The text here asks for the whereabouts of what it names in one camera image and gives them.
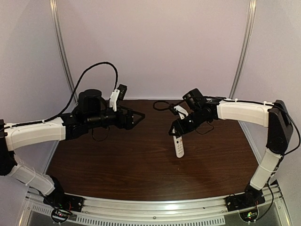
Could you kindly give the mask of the white remote control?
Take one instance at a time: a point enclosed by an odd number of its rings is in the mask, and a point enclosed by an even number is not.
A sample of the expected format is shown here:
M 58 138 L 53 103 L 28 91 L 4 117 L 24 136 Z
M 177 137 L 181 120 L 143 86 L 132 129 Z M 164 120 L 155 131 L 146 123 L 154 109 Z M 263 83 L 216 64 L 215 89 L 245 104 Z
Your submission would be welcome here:
M 179 136 L 173 136 L 174 148 L 177 158 L 182 158 L 184 156 L 184 146 L 183 139 Z

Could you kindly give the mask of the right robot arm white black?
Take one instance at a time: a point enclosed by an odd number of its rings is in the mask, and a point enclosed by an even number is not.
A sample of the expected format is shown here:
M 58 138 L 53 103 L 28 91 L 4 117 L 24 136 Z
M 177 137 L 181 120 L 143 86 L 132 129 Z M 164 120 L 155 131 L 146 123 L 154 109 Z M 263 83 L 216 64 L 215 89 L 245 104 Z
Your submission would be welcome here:
M 235 120 L 261 125 L 268 129 L 265 154 L 245 188 L 246 200 L 256 202 L 261 190 L 277 171 L 281 161 L 289 154 L 288 146 L 297 127 L 282 100 L 255 102 L 225 97 L 206 97 L 198 89 L 183 96 L 191 109 L 188 115 L 180 115 L 173 121 L 169 135 L 181 137 L 196 130 L 204 122 Z

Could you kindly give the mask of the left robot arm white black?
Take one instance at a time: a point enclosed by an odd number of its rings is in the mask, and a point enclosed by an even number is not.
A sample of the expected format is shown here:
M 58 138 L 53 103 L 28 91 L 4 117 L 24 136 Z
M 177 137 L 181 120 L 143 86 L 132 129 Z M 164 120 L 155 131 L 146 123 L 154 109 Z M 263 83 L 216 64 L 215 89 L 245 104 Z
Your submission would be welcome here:
M 118 105 L 123 100 L 126 87 L 113 90 L 110 99 L 102 98 L 96 89 L 79 94 L 78 103 L 71 113 L 60 113 L 54 119 L 19 124 L 0 121 L 0 174 L 10 176 L 41 192 L 53 200 L 64 196 L 58 180 L 36 171 L 15 156 L 20 147 L 48 142 L 73 140 L 95 128 L 115 126 L 133 129 L 145 118 L 145 114 Z

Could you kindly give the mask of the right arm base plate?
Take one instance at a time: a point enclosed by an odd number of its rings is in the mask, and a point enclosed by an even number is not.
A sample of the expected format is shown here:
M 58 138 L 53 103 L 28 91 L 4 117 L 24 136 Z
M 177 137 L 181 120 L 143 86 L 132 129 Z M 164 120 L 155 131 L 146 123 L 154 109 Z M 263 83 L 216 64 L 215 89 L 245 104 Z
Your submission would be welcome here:
M 230 194 L 224 198 L 228 212 L 256 207 L 265 203 L 263 193 L 254 198 L 250 193 Z

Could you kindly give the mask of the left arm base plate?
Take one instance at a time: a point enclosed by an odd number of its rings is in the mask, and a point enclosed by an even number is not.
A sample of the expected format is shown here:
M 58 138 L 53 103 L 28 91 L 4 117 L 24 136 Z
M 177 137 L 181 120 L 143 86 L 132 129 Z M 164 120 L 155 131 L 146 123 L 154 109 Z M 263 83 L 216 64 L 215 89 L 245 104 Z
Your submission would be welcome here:
M 81 212 L 84 198 L 75 195 L 56 193 L 43 196 L 43 202 L 53 208 Z

